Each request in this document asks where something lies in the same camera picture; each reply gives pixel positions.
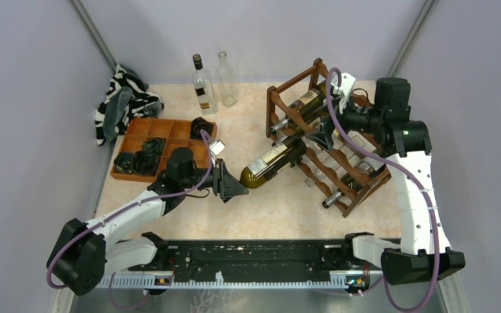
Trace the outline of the dark wine bottle black cap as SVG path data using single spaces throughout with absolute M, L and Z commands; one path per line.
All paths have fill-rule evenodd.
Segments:
M 263 155 L 243 168 L 239 182 L 246 188 L 255 189 L 287 167 L 293 166 L 307 152 L 307 145 L 297 135 L 277 143 Z

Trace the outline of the dark green wine bottle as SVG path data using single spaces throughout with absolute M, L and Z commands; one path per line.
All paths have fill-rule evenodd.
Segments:
M 304 120 L 306 124 L 309 124 L 311 121 L 316 119 L 315 113 L 323 108 L 324 99 L 326 98 L 325 92 L 326 81 L 323 80 L 291 103 L 289 108 L 296 109 L 302 120 Z M 296 122 L 291 121 L 288 115 L 286 115 L 278 123 L 269 127 L 268 132 L 270 134 L 277 134 L 284 128 L 292 129 L 295 133 L 302 132 L 301 127 Z

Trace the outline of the brown wooden wine rack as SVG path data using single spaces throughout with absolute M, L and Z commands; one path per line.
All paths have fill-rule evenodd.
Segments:
M 314 129 L 312 126 L 305 126 L 300 114 L 296 109 L 289 108 L 281 99 L 281 93 L 296 83 L 310 78 L 309 89 L 318 82 L 319 77 L 326 78 L 328 69 L 323 63 L 321 58 L 314 60 L 313 66 L 304 70 L 302 73 L 284 82 L 282 85 L 275 87 L 271 86 L 267 89 L 266 100 L 266 124 L 268 127 L 278 123 L 281 119 L 276 113 L 276 109 L 280 109 L 289 116 L 291 121 L 295 121 L 300 127 L 302 132 L 295 133 L 292 129 L 284 128 L 277 134 L 267 133 L 266 136 L 277 142 L 284 135 L 291 136 L 295 134 L 307 135 Z M 379 174 L 370 178 L 367 174 L 361 173 L 355 166 L 359 163 L 365 155 L 359 152 L 350 144 L 345 143 L 338 131 L 333 131 L 332 138 L 334 143 L 340 145 L 337 149 L 335 147 L 330 151 L 322 149 L 317 143 L 312 142 L 311 146 L 307 148 L 304 154 L 305 160 L 308 163 L 314 164 L 315 170 L 312 170 L 308 163 L 298 161 L 296 166 L 307 176 L 314 177 L 316 171 L 322 172 L 321 178 L 315 180 L 315 186 L 328 198 L 336 190 L 343 192 L 348 196 L 347 200 L 336 201 L 332 206 L 337 207 L 344 218 L 346 218 L 356 207 L 358 207 L 364 200 L 376 192 L 381 186 L 386 184 L 391 175 L 387 168 L 384 168 Z M 348 188 L 341 182 L 341 178 L 345 174 L 350 174 L 363 188 L 359 192 L 355 192 Z

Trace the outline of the slim clear glass bottle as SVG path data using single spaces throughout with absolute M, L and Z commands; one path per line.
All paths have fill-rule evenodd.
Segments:
M 321 178 L 322 172 L 316 171 L 314 173 L 314 177 L 307 177 L 304 180 L 304 183 L 306 184 L 307 187 L 312 187 L 315 185 L 315 180 Z

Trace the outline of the olive wine bottle grey cap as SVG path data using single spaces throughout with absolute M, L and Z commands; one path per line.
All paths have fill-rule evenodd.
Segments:
M 363 158 L 357 165 L 355 166 L 355 169 L 360 171 L 361 173 L 367 174 L 370 178 L 374 177 L 376 174 L 379 174 L 384 168 L 386 167 L 386 164 L 383 162 L 380 162 L 378 160 L 375 160 L 373 158 L 370 158 L 366 156 Z M 345 174 L 341 178 L 341 182 L 346 185 L 348 188 L 355 192 L 359 192 L 363 187 L 350 175 L 350 174 Z M 325 209 L 330 208 L 336 201 L 339 200 L 347 200 L 348 196 L 345 196 L 342 191 L 336 190 L 332 195 L 330 195 L 328 198 L 326 198 L 322 202 L 322 206 Z

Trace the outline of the clear square spirit bottle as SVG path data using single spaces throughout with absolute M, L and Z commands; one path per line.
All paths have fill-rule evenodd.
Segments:
M 195 71 L 192 74 L 192 84 L 196 93 L 199 107 L 204 115 L 217 113 L 217 101 L 213 88 L 211 73 L 204 68 L 200 54 L 194 54 L 192 61 Z

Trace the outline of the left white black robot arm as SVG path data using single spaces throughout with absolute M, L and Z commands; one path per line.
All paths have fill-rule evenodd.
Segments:
M 174 149 L 165 169 L 138 197 L 101 217 L 86 222 L 73 218 L 63 226 L 46 264 L 48 285 L 85 295 L 104 276 L 129 267 L 165 268 L 170 253 L 159 246 L 154 236 L 127 236 L 173 211 L 188 193 L 205 188 L 223 202 L 249 193 L 229 173 L 223 159 L 215 160 L 208 153 L 207 167 L 199 168 L 188 147 Z

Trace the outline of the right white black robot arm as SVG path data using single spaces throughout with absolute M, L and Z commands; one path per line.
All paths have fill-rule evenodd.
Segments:
M 392 286 L 442 280 L 463 269 L 466 260 L 452 249 L 440 223 L 431 175 L 433 148 L 426 124 L 410 118 L 411 86 L 404 78 L 380 78 L 374 102 L 360 106 L 352 96 L 354 83 L 347 73 L 327 80 L 328 116 L 313 137 L 323 140 L 334 130 L 343 136 L 349 131 L 374 136 L 381 151 L 365 157 L 390 172 L 402 235 L 395 244 L 369 233 L 351 234 L 341 260 L 350 269 L 365 261 L 379 267 Z

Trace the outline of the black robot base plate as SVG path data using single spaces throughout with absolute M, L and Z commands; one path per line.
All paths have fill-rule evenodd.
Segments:
M 150 263 L 130 271 L 163 271 L 173 281 L 313 282 L 344 275 L 349 288 L 368 288 L 379 268 L 352 260 L 342 239 L 172 240 Z

